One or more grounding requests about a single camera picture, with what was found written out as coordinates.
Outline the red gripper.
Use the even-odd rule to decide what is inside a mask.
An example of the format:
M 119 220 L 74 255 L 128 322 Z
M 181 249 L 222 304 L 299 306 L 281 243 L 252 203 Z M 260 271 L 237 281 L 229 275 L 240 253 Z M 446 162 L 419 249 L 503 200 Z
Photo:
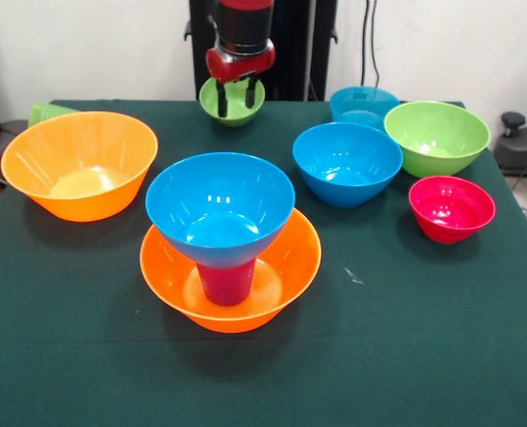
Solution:
M 245 105 L 251 109 L 255 104 L 257 75 L 270 69 L 275 59 L 275 46 L 271 39 L 267 40 L 267 44 L 261 52 L 254 55 L 230 54 L 218 45 L 207 51 L 207 69 L 210 76 L 216 80 L 217 114 L 219 117 L 227 117 L 228 111 L 224 84 L 248 77 Z

